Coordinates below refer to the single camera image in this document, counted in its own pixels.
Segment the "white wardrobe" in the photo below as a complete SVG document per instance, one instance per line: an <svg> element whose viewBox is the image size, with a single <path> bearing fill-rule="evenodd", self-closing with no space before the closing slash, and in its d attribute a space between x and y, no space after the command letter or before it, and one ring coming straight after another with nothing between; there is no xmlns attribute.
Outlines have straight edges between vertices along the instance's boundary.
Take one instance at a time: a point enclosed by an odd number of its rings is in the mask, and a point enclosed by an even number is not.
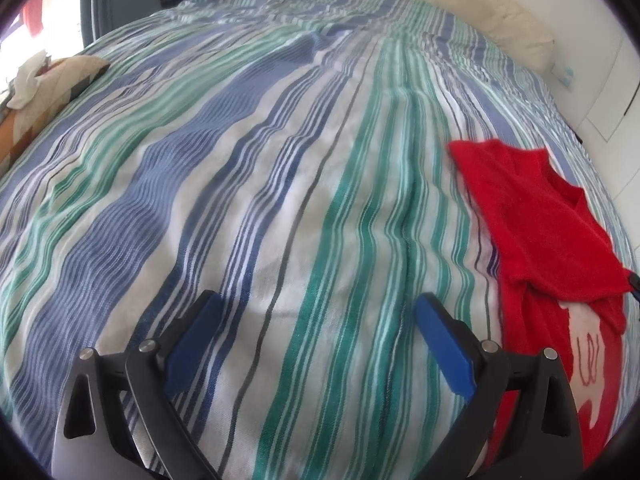
<svg viewBox="0 0 640 480"><path fill-rule="evenodd" d="M618 208L639 200L639 55L623 39L608 79L578 132Z"/></svg>

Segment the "wall socket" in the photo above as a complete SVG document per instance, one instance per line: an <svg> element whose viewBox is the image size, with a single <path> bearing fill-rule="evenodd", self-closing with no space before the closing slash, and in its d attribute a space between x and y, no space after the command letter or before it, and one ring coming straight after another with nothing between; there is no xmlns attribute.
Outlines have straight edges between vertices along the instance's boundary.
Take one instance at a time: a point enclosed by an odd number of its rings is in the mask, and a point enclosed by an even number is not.
<svg viewBox="0 0 640 480"><path fill-rule="evenodd" d="M551 66L550 73L564 88L567 88L567 90L573 88L575 73L570 67L561 62L554 62Z"/></svg>

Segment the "red sweater with white dog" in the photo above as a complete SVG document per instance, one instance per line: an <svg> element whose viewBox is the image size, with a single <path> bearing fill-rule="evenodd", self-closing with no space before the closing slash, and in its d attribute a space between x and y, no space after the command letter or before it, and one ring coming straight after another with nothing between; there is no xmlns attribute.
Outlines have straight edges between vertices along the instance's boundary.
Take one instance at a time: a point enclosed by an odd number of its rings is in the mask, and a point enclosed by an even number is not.
<svg viewBox="0 0 640 480"><path fill-rule="evenodd" d="M608 442L620 393L630 272L584 190L555 172L543 148L452 141L448 151L499 257L503 348L558 352L590 465Z"/></svg>

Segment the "white cloth on cushion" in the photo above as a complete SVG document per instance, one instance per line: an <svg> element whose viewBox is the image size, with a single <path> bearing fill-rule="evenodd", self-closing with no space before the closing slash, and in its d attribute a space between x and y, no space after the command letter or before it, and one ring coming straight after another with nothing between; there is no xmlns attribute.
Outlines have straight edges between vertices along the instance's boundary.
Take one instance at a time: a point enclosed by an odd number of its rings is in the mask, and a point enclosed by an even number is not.
<svg viewBox="0 0 640 480"><path fill-rule="evenodd" d="M38 73L47 65L47 52L40 51L29 58L17 71L6 106L22 110L36 95L39 87Z"/></svg>

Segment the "patterned cushion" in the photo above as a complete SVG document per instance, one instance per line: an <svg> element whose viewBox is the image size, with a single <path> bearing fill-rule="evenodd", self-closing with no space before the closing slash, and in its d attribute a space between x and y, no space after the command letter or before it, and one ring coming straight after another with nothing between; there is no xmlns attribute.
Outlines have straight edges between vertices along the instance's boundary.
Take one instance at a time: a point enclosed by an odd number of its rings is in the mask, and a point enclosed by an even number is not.
<svg viewBox="0 0 640 480"><path fill-rule="evenodd" d="M82 92L102 77L110 63L94 55L51 62L39 53L21 70L28 81L1 103L1 174L4 176L38 134Z"/></svg>

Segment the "striped blue green bedspread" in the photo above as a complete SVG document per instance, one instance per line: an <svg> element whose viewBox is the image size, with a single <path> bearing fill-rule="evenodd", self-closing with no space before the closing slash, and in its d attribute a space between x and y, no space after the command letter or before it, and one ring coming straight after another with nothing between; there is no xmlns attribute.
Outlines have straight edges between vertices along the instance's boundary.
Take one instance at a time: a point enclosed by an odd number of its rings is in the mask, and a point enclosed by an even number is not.
<svg viewBox="0 0 640 480"><path fill-rule="evenodd" d="M1 411L44 472L79 352L137 348L213 290L172 400L221 477L414 476L463 408L416 296L506 336L452 141L541 150L634 264L548 82L434 4L189 0L90 53L106 72L1 181Z"/></svg>

